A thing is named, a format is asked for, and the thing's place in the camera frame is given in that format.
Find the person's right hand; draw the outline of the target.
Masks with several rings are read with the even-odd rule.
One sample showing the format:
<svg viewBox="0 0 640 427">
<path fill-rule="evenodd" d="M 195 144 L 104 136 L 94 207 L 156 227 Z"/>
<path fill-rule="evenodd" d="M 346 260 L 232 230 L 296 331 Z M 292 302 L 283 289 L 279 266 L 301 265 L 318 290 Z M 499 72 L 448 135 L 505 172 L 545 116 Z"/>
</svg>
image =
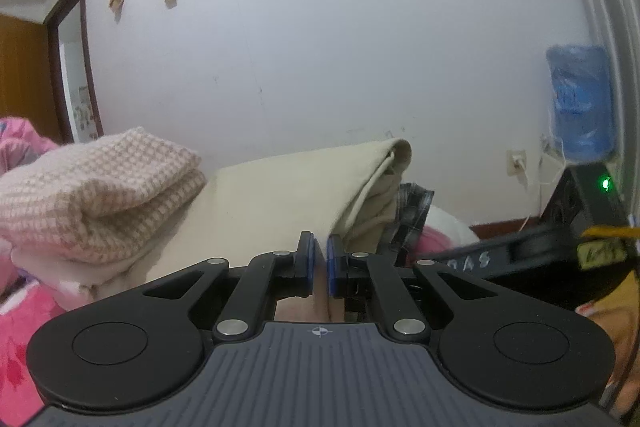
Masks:
<svg viewBox="0 0 640 427">
<path fill-rule="evenodd" d="M 616 419 L 622 419 L 639 399 L 639 355 L 636 355 L 628 376 L 623 377 L 637 334 L 638 309 L 604 299 L 597 303 L 586 303 L 578 307 L 576 312 L 598 324 L 612 340 L 615 364 L 608 381 L 608 391 L 613 391 L 618 384 L 622 385 L 611 410 Z"/>
</svg>

